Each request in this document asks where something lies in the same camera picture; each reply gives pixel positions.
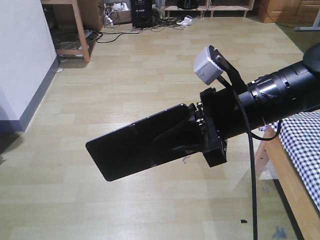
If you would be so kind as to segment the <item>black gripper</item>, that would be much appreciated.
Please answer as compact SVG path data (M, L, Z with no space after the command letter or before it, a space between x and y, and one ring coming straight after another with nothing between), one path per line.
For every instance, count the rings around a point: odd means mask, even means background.
M190 117L158 135L153 143L189 144L189 151L201 152L208 165L215 167L227 162L227 139L247 132L247 119L233 89L210 87L200 93Z

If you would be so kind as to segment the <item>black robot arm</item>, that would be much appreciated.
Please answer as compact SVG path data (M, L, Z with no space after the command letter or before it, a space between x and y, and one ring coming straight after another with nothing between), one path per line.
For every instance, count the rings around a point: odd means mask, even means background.
M205 84L216 80L223 89L201 92L198 104L153 139L151 152L163 163L201 152L211 167L223 164L229 138L320 106L319 44L301 61L250 83L212 45L196 56L193 70Z

